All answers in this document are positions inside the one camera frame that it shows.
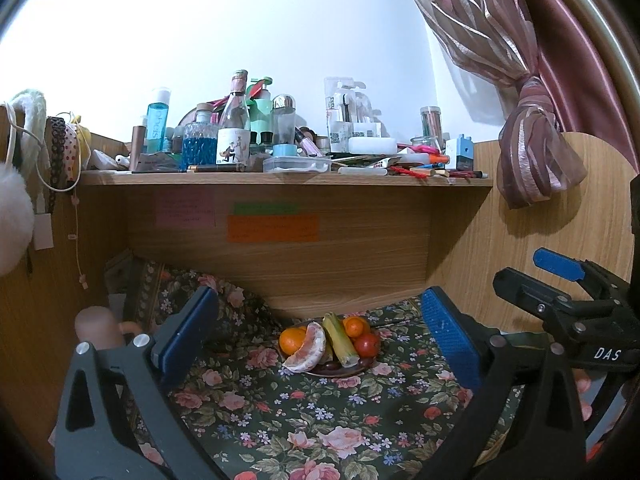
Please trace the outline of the person's hand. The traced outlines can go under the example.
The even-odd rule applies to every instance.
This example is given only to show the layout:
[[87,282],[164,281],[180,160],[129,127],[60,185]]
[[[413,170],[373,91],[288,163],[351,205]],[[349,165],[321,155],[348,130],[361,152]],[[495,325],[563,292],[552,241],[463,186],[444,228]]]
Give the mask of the person's hand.
[[592,404],[600,392],[605,381],[606,374],[600,370],[582,370],[574,368],[573,376],[578,392],[582,420],[586,422],[592,416]]

